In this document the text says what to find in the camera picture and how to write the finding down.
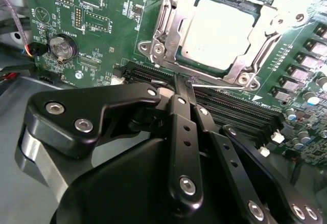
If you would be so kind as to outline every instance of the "black wire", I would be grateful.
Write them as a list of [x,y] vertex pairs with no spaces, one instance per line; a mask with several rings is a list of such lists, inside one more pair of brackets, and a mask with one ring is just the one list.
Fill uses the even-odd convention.
[[[21,26],[25,31],[31,29],[30,18],[20,18]],[[0,35],[17,32],[18,28],[12,18],[0,21]]]
[[300,174],[301,174],[301,168],[306,162],[303,159],[300,159],[298,162],[295,163],[295,167],[293,169],[290,184],[292,186],[295,186],[296,182],[298,181]]

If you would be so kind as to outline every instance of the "electrolytic capacitor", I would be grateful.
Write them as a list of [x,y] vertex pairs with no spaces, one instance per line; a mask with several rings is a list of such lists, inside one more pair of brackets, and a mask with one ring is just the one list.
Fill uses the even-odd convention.
[[301,131],[300,133],[298,133],[297,136],[299,137],[300,142],[302,144],[306,144],[309,141],[311,141],[311,138],[310,138],[309,133],[307,131]]
[[306,92],[303,95],[303,99],[309,104],[309,105],[317,105],[319,104],[320,99],[315,95],[314,92]]
[[294,149],[296,149],[296,150],[302,150],[304,148],[304,144],[302,144],[300,142],[299,138],[292,139],[292,144],[293,144]]
[[286,114],[287,120],[289,120],[289,121],[294,121],[296,119],[296,114],[295,114],[293,108],[286,109],[285,114]]
[[327,77],[320,77],[316,83],[322,90],[327,91]]

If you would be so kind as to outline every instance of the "black plastic mount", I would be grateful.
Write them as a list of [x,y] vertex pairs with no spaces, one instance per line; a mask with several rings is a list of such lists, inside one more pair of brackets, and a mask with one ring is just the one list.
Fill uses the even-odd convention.
[[[322,223],[318,210],[239,131],[218,130],[191,85],[176,76],[171,87],[168,97],[145,83],[31,97],[26,129],[66,157],[84,158],[116,138],[151,133],[77,178],[56,223]],[[49,103],[61,107],[49,112]],[[80,119],[92,127],[81,131]]]

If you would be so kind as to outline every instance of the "hole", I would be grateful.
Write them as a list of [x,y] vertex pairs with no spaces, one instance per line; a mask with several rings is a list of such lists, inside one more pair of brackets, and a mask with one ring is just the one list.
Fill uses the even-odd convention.
[[51,107],[51,110],[54,110],[54,111],[59,111],[59,110],[60,110],[60,108],[59,108],[58,106],[52,106],[52,107]]
[[85,122],[81,122],[81,123],[80,123],[80,126],[83,127],[83,128],[87,128],[87,127],[88,127],[88,124],[85,123]]
[[231,160],[230,161],[230,163],[235,167],[235,168],[237,168],[238,167],[238,164],[237,163],[235,163],[233,160]]
[[18,40],[20,40],[21,39],[21,37],[20,37],[20,35],[18,34],[18,33],[15,33],[14,34],[14,36],[16,37],[16,39],[18,39]]
[[255,89],[255,88],[257,88],[258,87],[258,84],[256,84],[256,83],[252,83],[251,85],[250,85],[250,88],[251,89]]
[[295,18],[296,21],[301,22],[305,18],[305,16],[302,13],[299,13]]
[[141,50],[143,50],[143,51],[146,51],[148,48],[147,48],[147,46],[146,45],[141,45]]
[[191,143],[189,141],[184,141],[185,146],[191,146]]

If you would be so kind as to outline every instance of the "silver screw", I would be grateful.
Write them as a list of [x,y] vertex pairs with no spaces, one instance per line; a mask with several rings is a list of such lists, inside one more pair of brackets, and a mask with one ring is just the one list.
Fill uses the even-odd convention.
[[301,220],[304,220],[306,218],[306,216],[304,215],[303,211],[296,205],[292,206],[295,214],[297,215],[298,218],[300,218]]
[[182,98],[178,98],[177,100],[179,101],[179,103],[186,104],[186,101],[184,101]]
[[162,54],[164,52],[164,47],[161,44],[156,44],[154,46],[154,51],[156,54]]
[[54,114],[54,115],[62,114],[65,111],[63,105],[57,102],[51,102],[46,104],[45,109],[50,114]]
[[84,74],[81,71],[76,71],[75,77],[77,79],[82,79],[84,77]]
[[148,93],[149,93],[149,95],[152,95],[152,96],[156,96],[156,94],[157,94],[155,91],[153,91],[151,89],[148,89]]
[[246,73],[243,73],[239,76],[238,82],[239,82],[239,84],[245,85],[249,82],[249,79],[250,79],[249,75]]
[[313,212],[312,209],[310,209],[308,206],[306,206],[306,210],[308,212],[308,214],[310,215],[310,217],[314,220],[317,220],[318,219],[318,216],[316,215],[315,212]]
[[249,210],[252,213],[252,215],[258,219],[259,221],[263,221],[265,218],[264,213],[262,212],[262,210],[260,209],[260,207],[253,201],[249,201],[248,204]]
[[235,136],[236,135],[236,132],[235,132],[235,130],[234,129],[232,129],[232,128],[229,128],[228,129],[228,131],[233,135],[233,136]]
[[75,128],[83,133],[89,133],[93,129],[93,124],[87,119],[77,119],[75,121]]
[[187,195],[192,196],[196,192],[196,187],[194,182],[187,177],[182,177],[179,181],[179,185],[183,190],[183,192],[186,193]]
[[208,115],[208,111],[207,111],[206,109],[204,109],[204,108],[200,108],[200,111],[201,111],[203,114]]

